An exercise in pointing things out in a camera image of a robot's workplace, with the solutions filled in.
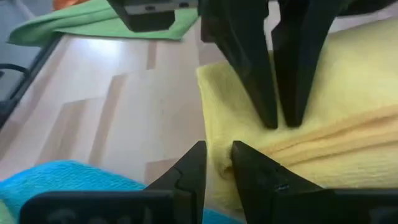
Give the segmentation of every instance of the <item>yellow microfiber cloth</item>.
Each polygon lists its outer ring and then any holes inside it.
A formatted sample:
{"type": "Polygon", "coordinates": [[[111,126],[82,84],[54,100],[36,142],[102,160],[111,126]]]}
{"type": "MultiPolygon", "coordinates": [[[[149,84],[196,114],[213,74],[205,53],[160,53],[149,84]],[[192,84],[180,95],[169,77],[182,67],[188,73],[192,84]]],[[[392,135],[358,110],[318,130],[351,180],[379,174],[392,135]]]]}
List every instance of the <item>yellow microfiber cloth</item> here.
{"type": "Polygon", "coordinates": [[[227,62],[197,71],[209,150],[209,203],[239,209],[230,149],[240,140],[322,187],[398,187],[398,19],[331,34],[303,125],[259,119],[227,62]]]}

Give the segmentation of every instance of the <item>black robotic claw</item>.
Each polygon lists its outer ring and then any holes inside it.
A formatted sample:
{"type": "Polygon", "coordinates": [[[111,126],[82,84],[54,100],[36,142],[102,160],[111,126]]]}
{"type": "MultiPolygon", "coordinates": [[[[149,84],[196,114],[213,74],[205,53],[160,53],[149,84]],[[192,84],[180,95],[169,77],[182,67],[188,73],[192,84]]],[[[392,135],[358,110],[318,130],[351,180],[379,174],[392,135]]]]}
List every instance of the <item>black robotic claw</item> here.
{"type": "Polygon", "coordinates": [[[277,128],[275,90],[286,123],[302,124],[318,58],[337,16],[382,9],[396,0],[278,0],[272,31],[278,88],[274,87],[263,22],[268,0],[202,0],[202,40],[215,42],[235,69],[264,125],[277,128]]]}
{"type": "Polygon", "coordinates": [[[206,189],[206,142],[198,141],[165,174],[145,190],[173,190],[176,198],[176,223],[201,224],[206,189]]]}
{"type": "Polygon", "coordinates": [[[19,223],[201,224],[205,189],[206,144],[200,141],[144,190],[46,192],[23,205],[19,223]]]}
{"type": "Polygon", "coordinates": [[[323,189],[240,141],[231,158],[248,224],[398,223],[397,189],[323,189]]]}

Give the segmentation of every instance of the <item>black plastic part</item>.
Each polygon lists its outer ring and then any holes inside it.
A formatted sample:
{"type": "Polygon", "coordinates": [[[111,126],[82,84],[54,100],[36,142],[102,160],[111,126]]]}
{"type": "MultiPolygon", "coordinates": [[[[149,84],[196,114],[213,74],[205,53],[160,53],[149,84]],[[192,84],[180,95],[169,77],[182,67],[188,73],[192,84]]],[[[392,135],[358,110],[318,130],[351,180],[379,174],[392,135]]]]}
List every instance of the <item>black plastic part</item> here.
{"type": "Polygon", "coordinates": [[[206,162],[206,142],[198,141],[172,168],[145,190],[174,189],[191,193],[192,199],[189,203],[177,204],[181,205],[179,208],[186,210],[179,215],[188,216],[180,221],[201,224],[205,202],[206,162]]]}
{"type": "Polygon", "coordinates": [[[277,107],[264,36],[268,1],[203,1],[201,39],[214,41],[238,74],[264,125],[277,128],[277,107]]]}
{"type": "Polygon", "coordinates": [[[271,223],[276,192],[322,189],[241,141],[233,142],[231,159],[249,224],[271,223]]]}
{"type": "Polygon", "coordinates": [[[7,100],[0,101],[0,128],[3,127],[10,114],[14,111],[18,102],[24,96],[26,90],[33,82],[36,75],[40,72],[44,63],[47,61],[53,50],[58,45],[59,41],[62,38],[62,35],[63,34],[59,32],[55,32],[52,35],[49,42],[42,48],[42,50],[40,50],[39,54],[32,62],[29,69],[26,70],[24,67],[20,67],[18,65],[12,67],[10,67],[9,65],[5,65],[7,68],[16,69],[24,73],[24,76],[19,80],[19,83],[17,83],[15,85],[15,88],[13,88],[13,90],[10,92],[7,100]]]}
{"type": "Polygon", "coordinates": [[[47,192],[24,204],[20,224],[175,223],[175,192],[47,192]]]}
{"type": "Polygon", "coordinates": [[[302,124],[318,58],[331,23],[347,0],[280,0],[272,31],[280,102],[288,126],[302,124]]]}
{"type": "Polygon", "coordinates": [[[19,223],[201,224],[206,154],[205,142],[197,142],[172,168],[142,191],[37,195],[21,208],[19,223]]]}
{"type": "Polygon", "coordinates": [[[116,11],[123,23],[127,26],[127,28],[134,32],[167,30],[175,21],[174,11],[129,15],[124,8],[125,2],[123,0],[108,0],[108,2],[116,11]]]}
{"type": "Polygon", "coordinates": [[[248,224],[397,223],[398,189],[323,189],[239,141],[231,158],[248,224]]]}

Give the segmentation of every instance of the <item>cloth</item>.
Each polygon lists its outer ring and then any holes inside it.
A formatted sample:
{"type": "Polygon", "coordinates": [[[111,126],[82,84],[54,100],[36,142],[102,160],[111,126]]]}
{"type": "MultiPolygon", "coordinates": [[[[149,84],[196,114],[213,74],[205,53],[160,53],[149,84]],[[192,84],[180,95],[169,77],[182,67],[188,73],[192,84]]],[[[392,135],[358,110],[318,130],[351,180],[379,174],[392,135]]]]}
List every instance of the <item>cloth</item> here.
{"type": "Polygon", "coordinates": [[[240,140],[323,187],[398,187],[398,19],[330,34],[303,125],[266,129],[227,62],[197,70],[209,162],[209,198],[240,209],[229,158],[240,140]]]}
{"type": "Polygon", "coordinates": [[[37,17],[14,29],[9,43],[41,46],[52,32],[100,37],[180,40],[198,18],[196,9],[175,11],[175,22],[169,30],[135,33],[120,20],[106,0],[90,0],[37,17]]]}
{"type": "MultiPolygon", "coordinates": [[[[0,223],[17,220],[31,197],[51,190],[142,190],[144,184],[75,161],[55,161],[33,167],[0,182],[0,223]]],[[[203,223],[240,223],[205,209],[203,223]]]]}

